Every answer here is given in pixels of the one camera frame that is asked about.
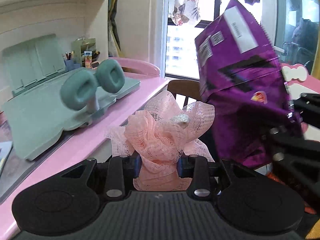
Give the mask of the green stationery box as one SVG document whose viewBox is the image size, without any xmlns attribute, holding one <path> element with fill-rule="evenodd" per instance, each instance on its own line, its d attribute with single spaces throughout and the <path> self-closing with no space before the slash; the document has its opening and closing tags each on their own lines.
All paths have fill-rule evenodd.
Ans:
<svg viewBox="0 0 320 240">
<path fill-rule="evenodd" d="M 94 68 L 100 51 L 96 49 L 95 38 L 79 38 L 71 43 L 72 59 L 76 64 L 85 68 Z"/>
</svg>

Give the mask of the green headphones on stand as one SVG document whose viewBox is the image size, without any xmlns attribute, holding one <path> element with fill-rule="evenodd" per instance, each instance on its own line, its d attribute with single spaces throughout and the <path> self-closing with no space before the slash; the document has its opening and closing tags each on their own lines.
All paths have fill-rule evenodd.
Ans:
<svg viewBox="0 0 320 240">
<path fill-rule="evenodd" d="M 82 69 L 72 74 L 60 89 L 62 103 L 75 111 L 86 108 L 88 113 L 100 109 L 96 97 L 98 87 L 108 93 L 119 92 L 125 83 L 125 75 L 119 62 L 114 59 L 103 61 L 96 71 Z"/>
</svg>

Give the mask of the floral hanging garment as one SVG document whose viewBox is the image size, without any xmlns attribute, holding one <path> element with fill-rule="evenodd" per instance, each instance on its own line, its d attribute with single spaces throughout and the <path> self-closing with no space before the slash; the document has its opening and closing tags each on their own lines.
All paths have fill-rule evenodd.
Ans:
<svg viewBox="0 0 320 240">
<path fill-rule="evenodd" d="M 169 0 L 168 18 L 175 25 L 195 27 L 200 21 L 214 19 L 215 0 Z"/>
</svg>

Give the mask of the green desktop organizer tray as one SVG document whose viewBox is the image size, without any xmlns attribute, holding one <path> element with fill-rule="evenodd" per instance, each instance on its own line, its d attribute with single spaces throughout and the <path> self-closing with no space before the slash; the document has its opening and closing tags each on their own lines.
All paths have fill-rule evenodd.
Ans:
<svg viewBox="0 0 320 240">
<path fill-rule="evenodd" d="M 16 155 L 25 160 L 36 159 L 53 146 L 64 131 L 90 125 L 140 85 L 139 80 L 125 76 L 125 83 L 117 93 L 97 88 L 100 105 L 97 112 L 88 113 L 86 108 L 75 111 L 62 103 L 60 89 L 72 74 L 88 68 L 66 71 L 54 34 L 5 48 L 2 56 L 13 94 L 2 109 L 11 128 Z"/>
</svg>

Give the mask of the pink and cream headboard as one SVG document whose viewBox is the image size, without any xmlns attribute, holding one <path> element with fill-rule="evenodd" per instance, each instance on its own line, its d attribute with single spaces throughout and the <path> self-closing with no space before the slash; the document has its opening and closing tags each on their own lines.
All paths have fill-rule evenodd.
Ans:
<svg viewBox="0 0 320 240">
<path fill-rule="evenodd" d="M 319 80 L 311 76 L 302 64 L 289 65 L 282 63 L 282 74 L 289 88 L 290 99 L 296 100 L 302 93 L 319 94 Z M 305 139 L 319 141 L 319 129 L 302 123 L 302 131 Z"/>
</svg>

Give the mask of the purple snack bag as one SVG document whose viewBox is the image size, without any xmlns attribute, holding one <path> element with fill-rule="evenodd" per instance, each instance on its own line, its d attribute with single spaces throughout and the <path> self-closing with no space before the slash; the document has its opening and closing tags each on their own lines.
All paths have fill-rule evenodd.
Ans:
<svg viewBox="0 0 320 240">
<path fill-rule="evenodd" d="M 303 135 L 278 55 L 238 1 L 195 38 L 202 101 L 215 107 L 214 155 L 247 167 L 270 162 L 262 137 L 273 128 Z"/>
</svg>

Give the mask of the brown wooden chair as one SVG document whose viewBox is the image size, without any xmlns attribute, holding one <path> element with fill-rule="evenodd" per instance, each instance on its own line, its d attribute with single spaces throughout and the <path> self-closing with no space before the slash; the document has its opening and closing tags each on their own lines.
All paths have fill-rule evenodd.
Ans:
<svg viewBox="0 0 320 240">
<path fill-rule="evenodd" d="M 169 81 L 167 90 L 176 99 L 177 95 L 184 96 L 183 106 L 188 105 L 189 99 L 196 101 L 202 101 L 200 96 L 200 82 L 195 80 L 174 79 Z"/>
</svg>

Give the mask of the pink mesh bath pouf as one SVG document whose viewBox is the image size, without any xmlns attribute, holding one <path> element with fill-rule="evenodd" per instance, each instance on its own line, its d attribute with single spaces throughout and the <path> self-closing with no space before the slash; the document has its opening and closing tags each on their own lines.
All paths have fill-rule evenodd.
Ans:
<svg viewBox="0 0 320 240">
<path fill-rule="evenodd" d="M 111 127 L 112 155 L 132 155 L 142 159 L 138 191 L 183 191 L 191 179 L 178 176 L 176 164 L 181 155 L 199 155 L 212 162 L 207 146 L 199 139 L 212 126 L 215 107 L 200 101 L 180 108 L 167 90 L 152 98 L 141 111 L 127 119 L 125 126 Z"/>
</svg>

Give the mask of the pink desk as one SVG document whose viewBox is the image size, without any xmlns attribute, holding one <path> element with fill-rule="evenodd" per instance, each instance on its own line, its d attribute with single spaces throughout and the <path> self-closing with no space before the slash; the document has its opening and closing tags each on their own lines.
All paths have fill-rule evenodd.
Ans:
<svg viewBox="0 0 320 240">
<path fill-rule="evenodd" d="M 105 161 L 111 153 L 110 142 L 105 137 L 106 130 L 109 127 L 125 124 L 129 115 L 142 109 L 151 98 L 166 89 L 169 81 L 164 77 L 163 69 L 140 60 L 126 58 L 117 60 L 125 67 L 126 76 L 140 80 L 140 87 L 109 107 L 98 122 L 70 135 L 31 174 L 24 178 L 1 204 L 1 239 L 12 239 L 19 232 L 11 206 L 14 198 L 21 191 L 88 157 Z"/>
</svg>

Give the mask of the blue pen cup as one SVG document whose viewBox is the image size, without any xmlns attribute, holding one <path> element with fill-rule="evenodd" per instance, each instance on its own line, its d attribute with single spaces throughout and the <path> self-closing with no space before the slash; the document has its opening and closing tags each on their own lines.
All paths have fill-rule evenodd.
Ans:
<svg viewBox="0 0 320 240">
<path fill-rule="evenodd" d="M 82 67 L 80 63 L 76 63 L 74 61 L 74 51 L 72 51 L 71 53 L 65 52 L 65 54 L 63 55 L 63 60 L 65 63 L 65 70 L 68 72 Z"/>
</svg>

